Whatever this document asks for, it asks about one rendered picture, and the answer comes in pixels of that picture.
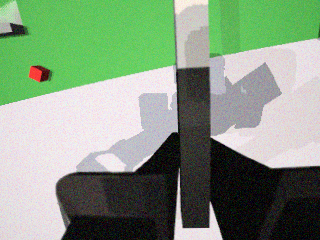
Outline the green putting mat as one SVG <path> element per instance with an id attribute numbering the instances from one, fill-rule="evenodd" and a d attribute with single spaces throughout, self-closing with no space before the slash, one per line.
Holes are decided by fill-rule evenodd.
<path id="1" fill-rule="evenodd" d="M 0 37 L 0 105 L 176 64 L 173 0 L 16 3 L 25 34 Z M 208 0 L 208 24 L 209 58 L 316 39 L 320 0 Z"/>

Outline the small red block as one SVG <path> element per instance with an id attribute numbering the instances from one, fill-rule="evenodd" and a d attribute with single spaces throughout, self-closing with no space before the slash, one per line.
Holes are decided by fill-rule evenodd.
<path id="1" fill-rule="evenodd" d="M 31 66 L 29 77 L 39 83 L 45 82 L 48 81 L 49 71 L 50 70 L 42 66 Z"/>

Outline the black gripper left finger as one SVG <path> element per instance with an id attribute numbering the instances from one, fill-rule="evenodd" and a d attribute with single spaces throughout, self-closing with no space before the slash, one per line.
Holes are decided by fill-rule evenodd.
<path id="1" fill-rule="evenodd" d="M 75 216 L 149 217 L 157 240 L 174 240 L 178 179 L 178 132 L 172 132 L 136 171 L 69 173 L 55 192 L 69 222 Z"/>

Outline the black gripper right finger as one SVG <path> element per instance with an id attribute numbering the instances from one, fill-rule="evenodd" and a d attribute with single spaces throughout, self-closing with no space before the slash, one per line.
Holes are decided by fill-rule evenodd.
<path id="1" fill-rule="evenodd" d="M 269 240 L 284 204 L 320 197 L 320 166 L 272 168 L 211 137 L 210 201 L 223 240 Z"/>

